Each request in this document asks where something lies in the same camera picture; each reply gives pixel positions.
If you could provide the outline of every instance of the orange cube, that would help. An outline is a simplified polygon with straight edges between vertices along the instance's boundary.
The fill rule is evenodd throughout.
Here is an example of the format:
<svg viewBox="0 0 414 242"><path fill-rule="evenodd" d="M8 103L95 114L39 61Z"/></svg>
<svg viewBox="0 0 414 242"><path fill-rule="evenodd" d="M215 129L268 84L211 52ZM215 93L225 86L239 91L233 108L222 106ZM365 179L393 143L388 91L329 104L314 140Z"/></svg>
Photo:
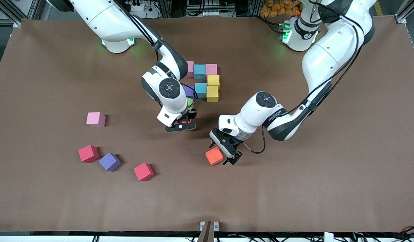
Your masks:
<svg viewBox="0 0 414 242"><path fill-rule="evenodd" d="M210 165L213 166L221 161L223 161L223 155L220 152L219 147L215 147L205 153L205 156L208 159L208 162L210 162Z"/></svg>

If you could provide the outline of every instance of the table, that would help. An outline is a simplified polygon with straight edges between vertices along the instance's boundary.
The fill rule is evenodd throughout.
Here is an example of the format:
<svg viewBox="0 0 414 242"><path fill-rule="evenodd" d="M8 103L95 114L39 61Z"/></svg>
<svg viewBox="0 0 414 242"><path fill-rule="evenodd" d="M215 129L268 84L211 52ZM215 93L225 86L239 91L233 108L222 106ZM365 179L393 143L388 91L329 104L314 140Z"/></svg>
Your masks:
<svg viewBox="0 0 414 242"><path fill-rule="evenodd" d="M166 133L141 88L155 62L143 40L112 54L83 21L26 20L0 65L0 230L401 231L414 225L414 52L404 25L376 33L343 81L286 142L210 167L220 114L257 91L287 109L307 94L304 53L255 18L148 21L187 60L218 63L220 101L196 104L198 129ZM183 83L193 80L184 78ZM105 128L85 124L107 115ZM248 141L262 148L258 130ZM105 171L79 161L92 144ZM133 168L152 164L139 182Z"/></svg>

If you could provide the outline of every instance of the pink cube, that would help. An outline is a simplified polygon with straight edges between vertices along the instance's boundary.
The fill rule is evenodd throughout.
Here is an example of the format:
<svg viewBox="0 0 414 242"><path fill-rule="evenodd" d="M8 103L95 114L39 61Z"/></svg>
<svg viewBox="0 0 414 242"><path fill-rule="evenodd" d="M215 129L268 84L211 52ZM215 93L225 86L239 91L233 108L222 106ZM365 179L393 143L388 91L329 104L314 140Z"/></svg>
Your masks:
<svg viewBox="0 0 414 242"><path fill-rule="evenodd" d="M187 62L187 77L192 78L193 77L193 61Z"/></svg>
<svg viewBox="0 0 414 242"><path fill-rule="evenodd" d="M105 127L105 115L100 112L87 113L86 124L95 128Z"/></svg>
<svg viewBox="0 0 414 242"><path fill-rule="evenodd" d="M205 75L217 75L217 64L206 64Z"/></svg>
<svg viewBox="0 0 414 242"><path fill-rule="evenodd" d="M92 163L99 159L98 149L92 145L88 145L78 150L81 161L85 163Z"/></svg>
<svg viewBox="0 0 414 242"><path fill-rule="evenodd" d="M150 167L150 165L147 164L146 162L135 167L134 171L135 171L135 174L137 175L138 180L140 181L147 181L152 176L154 176L152 167Z"/></svg>

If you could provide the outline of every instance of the green indicator light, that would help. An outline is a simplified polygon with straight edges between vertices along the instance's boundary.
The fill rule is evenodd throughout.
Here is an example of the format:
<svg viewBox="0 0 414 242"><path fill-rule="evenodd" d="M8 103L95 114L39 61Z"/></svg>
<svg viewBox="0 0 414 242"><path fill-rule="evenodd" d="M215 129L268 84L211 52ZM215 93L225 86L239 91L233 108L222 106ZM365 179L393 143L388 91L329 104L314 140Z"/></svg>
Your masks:
<svg viewBox="0 0 414 242"><path fill-rule="evenodd" d="M283 43L288 43L291 35L292 29L290 29L286 34L283 35Z"/></svg>

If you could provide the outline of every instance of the foam cube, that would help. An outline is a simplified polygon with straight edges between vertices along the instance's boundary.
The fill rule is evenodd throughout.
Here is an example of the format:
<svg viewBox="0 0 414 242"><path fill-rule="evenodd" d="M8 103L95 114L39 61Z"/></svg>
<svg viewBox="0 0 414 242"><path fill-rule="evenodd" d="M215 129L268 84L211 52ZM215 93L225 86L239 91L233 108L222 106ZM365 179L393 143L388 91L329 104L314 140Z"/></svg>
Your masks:
<svg viewBox="0 0 414 242"><path fill-rule="evenodd" d="M186 98L187 99L187 105L188 106L190 106L190 105L192 105L192 103L193 103L193 99L191 99L191 98Z"/></svg>
<svg viewBox="0 0 414 242"><path fill-rule="evenodd" d="M193 61L187 62L187 77L192 78L193 77Z"/></svg>
<svg viewBox="0 0 414 242"><path fill-rule="evenodd" d="M207 98L207 83L195 83L195 92L198 98Z"/></svg>
<svg viewBox="0 0 414 242"><path fill-rule="evenodd" d="M217 64L206 64L205 74L206 75L217 75Z"/></svg>
<svg viewBox="0 0 414 242"><path fill-rule="evenodd" d="M208 86L207 87L207 102L218 102L219 101L219 87L218 86Z"/></svg>
<svg viewBox="0 0 414 242"><path fill-rule="evenodd" d="M183 86L184 92L186 93L186 97L193 98L193 96L195 94L194 94L192 89L195 89L195 86L190 86L190 87L192 87L192 89L190 89L190 87L186 87L184 85L182 85L182 86Z"/></svg>
<svg viewBox="0 0 414 242"><path fill-rule="evenodd" d="M205 65L193 66L193 78L196 80L205 80Z"/></svg>
<svg viewBox="0 0 414 242"><path fill-rule="evenodd" d="M98 149L93 145L88 145L82 149L78 150L78 154L80 155L81 161L85 163L92 163L99 159Z"/></svg>
<svg viewBox="0 0 414 242"><path fill-rule="evenodd" d="M220 152L219 147L215 147L205 153L205 156L208 159L208 162L211 166L223 161L223 155Z"/></svg>
<svg viewBox="0 0 414 242"><path fill-rule="evenodd" d="M95 128L105 127L105 115L100 112L87 113L86 124Z"/></svg>
<svg viewBox="0 0 414 242"><path fill-rule="evenodd" d="M112 153L107 153L99 160L99 163L105 170L115 171L122 162Z"/></svg>
<svg viewBox="0 0 414 242"><path fill-rule="evenodd" d="M219 75L207 75L207 86L217 86L220 90L219 78Z"/></svg>
<svg viewBox="0 0 414 242"><path fill-rule="evenodd" d="M154 176L152 167L150 167L150 165L146 162L135 167L134 172L137 175L138 180L140 181L147 181L152 176Z"/></svg>

